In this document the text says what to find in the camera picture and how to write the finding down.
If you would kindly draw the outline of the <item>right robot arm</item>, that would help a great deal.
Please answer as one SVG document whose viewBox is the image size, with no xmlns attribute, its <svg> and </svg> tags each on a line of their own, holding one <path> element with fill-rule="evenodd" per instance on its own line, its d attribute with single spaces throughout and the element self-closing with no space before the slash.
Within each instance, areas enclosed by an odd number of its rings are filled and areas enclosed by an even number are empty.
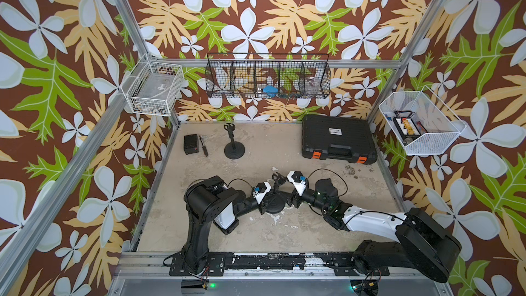
<svg viewBox="0 0 526 296">
<path fill-rule="evenodd" d="M 287 179 L 295 188 L 289 205 L 306 203 L 319 209 L 324 221 L 335 230 L 365 232 L 385 239 L 358 245 L 351 258 L 357 272 L 369 274 L 384 267 L 400 267 L 416 269 L 435 282 L 448 281 L 462 246 L 425 211 L 367 210 L 342 201 L 330 179 L 317 181 L 314 189 L 298 171 L 290 172 Z"/>
</svg>

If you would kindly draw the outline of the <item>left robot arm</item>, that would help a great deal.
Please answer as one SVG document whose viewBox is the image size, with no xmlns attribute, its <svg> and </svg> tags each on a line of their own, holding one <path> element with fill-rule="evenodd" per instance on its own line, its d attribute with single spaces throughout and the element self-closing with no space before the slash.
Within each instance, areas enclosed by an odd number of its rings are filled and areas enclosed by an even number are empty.
<svg viewBox="0 0 526 296">
<path fill-rule="evenodd" d="M 217 175 L 190 186 L 184 195 L 189 227 L 182 248 L 183 270 L 200 274 L 210 251 L 208 239 L 212 225 L 224 234 L 231 233 L 238 226 L 239 217 L 260 210 L 271 191 L 271 185 L 263 182 L 247 197 L 241 190 L 227 186 Z"/>
</svg>

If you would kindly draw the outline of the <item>black microphone stand pole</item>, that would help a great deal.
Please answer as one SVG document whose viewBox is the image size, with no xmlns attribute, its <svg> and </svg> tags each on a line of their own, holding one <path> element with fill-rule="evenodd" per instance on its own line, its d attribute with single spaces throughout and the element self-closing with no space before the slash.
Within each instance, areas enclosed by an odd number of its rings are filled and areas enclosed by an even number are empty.
<svg viewBox="0 0 526 296">
<path fill-rule="evenodd" d="M 234 130 L 236 129 L 236 126 L 233 123 L 226 123 L 223 127 L 228 133 L 228 137 L 230 139 L 230 144 L 229 144 L 230 148 L 235 150 L 236 144 L 234 140 Z"/>
</svg>

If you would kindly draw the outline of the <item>black round stand base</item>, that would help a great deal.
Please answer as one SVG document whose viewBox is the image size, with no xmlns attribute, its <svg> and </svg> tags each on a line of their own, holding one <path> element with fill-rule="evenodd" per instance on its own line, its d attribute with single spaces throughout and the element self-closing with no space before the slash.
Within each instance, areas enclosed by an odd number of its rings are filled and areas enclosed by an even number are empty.
<svg viewBox="0 0 526 296">
<path fill-rule="evenodd" d="M 245 146 L 238 141 L 228 143 L 224 148 L 224 155 L 231 160 L 237 160 L 244 156 Z"/>
</svg>

